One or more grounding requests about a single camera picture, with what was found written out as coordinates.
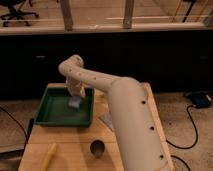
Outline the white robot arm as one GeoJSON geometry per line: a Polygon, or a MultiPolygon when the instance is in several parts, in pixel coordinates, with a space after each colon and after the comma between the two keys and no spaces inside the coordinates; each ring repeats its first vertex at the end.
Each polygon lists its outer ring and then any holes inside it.
{"type": "Polygon", "coordinates": [[[61,62],[59,72],[107,94],[108,107],[125,171],[169,171],[162,141],[155,128],[147,96],[140,83],[84,69],[83,60],[73,55],[61,62]]]}

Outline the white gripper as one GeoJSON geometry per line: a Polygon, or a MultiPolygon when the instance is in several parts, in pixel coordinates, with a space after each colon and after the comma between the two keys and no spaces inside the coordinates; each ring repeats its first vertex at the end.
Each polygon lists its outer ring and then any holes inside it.
{"type": "Polygon", "coordinates": [[[79,96],[81,98],[85,97],[85,90],[81,81],[78,81],[73,78],[67,78],[66,86],[67,86],[68,92],[72,96],[79,96]]]}

